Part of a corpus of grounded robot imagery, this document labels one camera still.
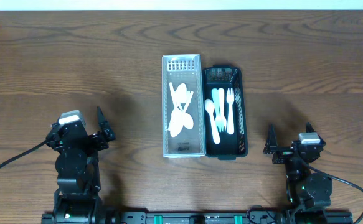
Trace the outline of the white spoon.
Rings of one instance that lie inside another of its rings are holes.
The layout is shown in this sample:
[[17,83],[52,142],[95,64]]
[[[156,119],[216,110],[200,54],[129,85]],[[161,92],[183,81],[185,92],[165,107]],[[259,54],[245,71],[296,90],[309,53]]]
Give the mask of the white spoon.
[[215,144],[219,144],[220,136],[219,136],[219,132],[218,132],[218,129],[217,129],[217,126],[215,123],[215,118],[214,118],[214,110],[215,110],[214,102],[210,99],[206,99],[204,101],[204,107],[205,107],[206,112],[208,112],[208,114],[209,114],[213,142]]
[[194,121],[192,116],[187,112],[187,109],[190,105],[194,92],[188,91],[185,83],[181,83],[177,90],[175,90],[172,82],[170,82],[169,88],[174,106],[172,111],[172,114],[174,114],[173,119],[180,117],[183,126],[187,129],[192,129]]

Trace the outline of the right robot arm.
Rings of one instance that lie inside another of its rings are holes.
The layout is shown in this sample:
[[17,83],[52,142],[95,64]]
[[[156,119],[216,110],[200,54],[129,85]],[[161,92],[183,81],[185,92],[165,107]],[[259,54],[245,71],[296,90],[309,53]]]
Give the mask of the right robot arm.
[[270,125],[264,154],[273,156],[273,164],[283,164],[286,169],[286,194],[291,208],[276,215],[277,223],[310,223],[325,220],[324,208],[331,204],[332,180],[324,174],[312,173],[308,167],[320,157],[326,145],[310,123],[306,131],[290,146],[279,146],[274,125]]

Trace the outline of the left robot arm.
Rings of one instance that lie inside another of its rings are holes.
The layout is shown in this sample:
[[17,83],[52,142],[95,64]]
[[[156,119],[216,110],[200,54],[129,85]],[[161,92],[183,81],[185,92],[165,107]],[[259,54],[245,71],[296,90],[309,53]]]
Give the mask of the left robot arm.
[[87,134],[79,110],[63,113],[46,137],[47,145],[59,153],[55,162],[58,173],[52,213],[42,215],[41,222],[52,223],[120,223],[120,215],[103,206],[98,152],[109,148],[116,139],[101,108],[97,108],[100,131]]

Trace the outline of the white spoon bowl up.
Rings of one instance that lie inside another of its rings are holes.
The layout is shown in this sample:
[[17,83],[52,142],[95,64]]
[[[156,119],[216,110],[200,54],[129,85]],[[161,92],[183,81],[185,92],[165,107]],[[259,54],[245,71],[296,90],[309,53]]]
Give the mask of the white spoon bowl up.
[[179,106],[181,106],[183,103],[186,103],[187,100],[187,87],[185,83],[181,83],[176,88],[176,102]]

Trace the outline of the white fork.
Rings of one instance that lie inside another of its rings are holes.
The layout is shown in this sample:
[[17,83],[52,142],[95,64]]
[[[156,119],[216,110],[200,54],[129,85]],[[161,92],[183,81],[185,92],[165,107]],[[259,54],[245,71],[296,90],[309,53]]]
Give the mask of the white fork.
[[215,123],[218,129],[218,132],[222,133],[224,131],[223,121],[220,115],[220,105],[219,105],[219,93],[217,88],[213,88],[211,90],[212,99],[215,106]]
[[233,121],[233,103],[235,101],[235,97],[234,97],[233,88],[229,88],[227,90],[226,100],[227,100],[227,104],[228,104],[227,133],[229,135],[232,135],[235,131],[234,121]]
[[226,132],[227,120],[225,119],[224,103],[225,103],[225,91],[223,88],[218,89],[219,95],[219,109],[220,109],[220,121],[221,121],[221,132]]

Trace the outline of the white spoon bowl down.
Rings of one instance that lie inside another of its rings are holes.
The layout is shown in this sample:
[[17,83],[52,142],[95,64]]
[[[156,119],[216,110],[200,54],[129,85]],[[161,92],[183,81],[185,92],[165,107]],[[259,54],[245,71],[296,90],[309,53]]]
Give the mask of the white spoon bowl down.
[[167,130],[170,132],[170,135],[173,138],[182,131],[183,127],[187,129],[192,129],[194,126],[192,116],[186,112],[193,94],[193,91],[187,91],[187,102],[185,103],[185,107],[183,107],[183,109],[180,109],[178,103],[176,102],[175,92],[173,91],[171,93],[174,109],[171,112],[171,119]]

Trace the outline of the white spoon sideways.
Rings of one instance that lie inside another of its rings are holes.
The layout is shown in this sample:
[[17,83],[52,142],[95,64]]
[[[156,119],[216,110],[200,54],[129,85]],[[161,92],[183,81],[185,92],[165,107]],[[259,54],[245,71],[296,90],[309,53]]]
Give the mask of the white spoon sideways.
[[186,129],[194,127],[192,116],[187,112],[194,92],[188,91],[185,83],[181,83],[176,90],[172,83],[169,84],[169,87],[174,107],[167,130],[170,131],[172,137],[175,137],[182,131],[183,127]]

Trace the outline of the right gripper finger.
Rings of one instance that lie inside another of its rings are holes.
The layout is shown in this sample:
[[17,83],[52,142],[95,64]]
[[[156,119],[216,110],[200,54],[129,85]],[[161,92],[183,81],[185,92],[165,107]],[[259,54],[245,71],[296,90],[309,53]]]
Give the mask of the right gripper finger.
[[274,153],[277,150],[277,140],[275,134],[274,125],[269,125],[268,135],[266,139],[265,146],[263,148],[264,153]]
[[[306,124],[305,124],[305,128],[306,128],[306,133],[310,133],[310,132],[316,132],[315,130],[314,130],[314,128],[312,127],[312,125],[311,125],[311,123],[310,122],[307,122]],[[325,145],[326,144],[326,142],[323,140],[323,138],[319,135],[319,137],[320,137],[320,140],[321,140],[321,142],[319,143],[320,145]]]

